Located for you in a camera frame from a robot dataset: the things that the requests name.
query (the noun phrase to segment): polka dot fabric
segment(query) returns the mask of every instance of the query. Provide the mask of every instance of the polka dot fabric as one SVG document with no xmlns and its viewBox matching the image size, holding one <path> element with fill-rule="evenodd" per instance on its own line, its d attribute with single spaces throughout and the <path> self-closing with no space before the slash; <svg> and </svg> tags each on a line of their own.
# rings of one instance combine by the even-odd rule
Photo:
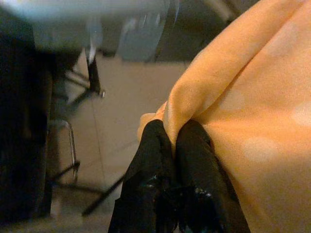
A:
<svg viewBox="0 0 311 233">
<path fill-rule="evenodd" d="M 253 233 L 311 232 L 311 0 L 260 0 L 193 60 L 156 114 L 199 121 Z"/>
</svg>

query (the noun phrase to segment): tiled floor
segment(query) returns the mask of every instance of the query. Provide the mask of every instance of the tiled floor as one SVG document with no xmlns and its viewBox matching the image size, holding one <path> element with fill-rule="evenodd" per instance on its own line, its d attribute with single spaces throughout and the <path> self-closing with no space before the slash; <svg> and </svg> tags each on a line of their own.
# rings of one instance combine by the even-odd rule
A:
<svg viewBox="0 0 311 233">
<path fill-rule="evenodd" d="M 156 111 L 166 100 L 187 64 L 124 63 L 119 58 L 107 59 L 99 54 L 97 66 L 101 86 L 106 90 L 105 98 L 93 95 L 85 99 L 74 110 L 67 111 L 67 118 L 73 127 L 76 153 L 81 161 L 78 183 L 105 189 L 126 171 L 138 148 L 140 116 Z M 86 72 L 83 57 L 77 67 Z M 69 100 L 82 91 L 68 83 L 66 90 Z M 60 167 L 70 163 L 67 133 L 66 130 L 57 133 Z M 112 214 L 114 200 L 119 197 L 120 191 L 118 188 L 97 213 Z M 72 200 L 75 198 L 75 204 L 80 206 L 69 209 L 78 212 L 86 206 L 86 201 L 92 201 L 96 196 L 85 197 L 83 201 L 83 198 L 81 200 L 72 194 L 63 194 L 60 214 L 67 213 L 64 206 L 68 206 L 70 199 L 69 206 L 75 205 Z"/>
</svg>

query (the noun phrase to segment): floor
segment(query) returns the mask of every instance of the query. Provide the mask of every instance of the floor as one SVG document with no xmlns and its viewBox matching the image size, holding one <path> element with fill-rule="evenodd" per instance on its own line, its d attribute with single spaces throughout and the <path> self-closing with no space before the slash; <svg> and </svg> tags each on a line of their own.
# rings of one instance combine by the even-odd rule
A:
<svg viewBox="0 0 311 233">
<path fill-rule="evenodd" d="M 79 185 L 105 190 L 126 171 L 138 148 L 140 116 L 157 110 L 187 65 L 183 62 L 127 63 L 118 57 L 103 58 L 98 54 L 97 66 L 101 86 L 106 90 L 105 98 L 94 94 L 74 107 L 68 106 L 83 89 L 65 83 L 69 105 L 58 105 L 56 111 L 63 112 L 62 117 L 73 127 L 76 154 L 81 161 Z M 87 73 L 84 53 L 74 68 Z M 71 162 L 68 131 L 57 129 L 53 137 L 58 145 L 55 154 L 61 170 Z M 69 173 L 63 182 L 71 181 L 72 173 Z M 120 191 L 121 187 L 96 210 L 96 214 L 106 217 L 105 229 L 108 229 L 114 201 Z M 80 213 L 96 197 L 94 194 L 56 190 L 51 213 L 55 217 Z"/>
</svg>

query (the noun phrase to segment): orange cloth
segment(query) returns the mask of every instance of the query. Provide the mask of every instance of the orange cloth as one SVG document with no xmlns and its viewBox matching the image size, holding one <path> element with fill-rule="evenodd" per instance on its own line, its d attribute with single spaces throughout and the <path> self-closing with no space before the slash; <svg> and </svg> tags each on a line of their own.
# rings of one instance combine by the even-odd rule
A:
<svg viewBox="0 0 311 233">
<path fill-rule="evenodd" d="M 162 119 L 210 135 L 253 233 L 311 233 L 311 0 L 261 0 L 202 50 Z"/>
</svg>

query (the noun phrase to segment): orange fabric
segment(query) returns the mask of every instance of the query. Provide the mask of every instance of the orange fabric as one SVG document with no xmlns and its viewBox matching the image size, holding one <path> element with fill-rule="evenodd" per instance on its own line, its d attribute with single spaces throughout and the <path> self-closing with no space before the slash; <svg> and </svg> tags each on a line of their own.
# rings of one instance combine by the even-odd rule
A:
<svg viewBox="0 0 311 233">
<path fill-rule="evenodd" d="M 162 119 L 210 135 L 253 233 L 311 232 L 311 0 L 261 0 L 202 50 Z"/>
</svg>

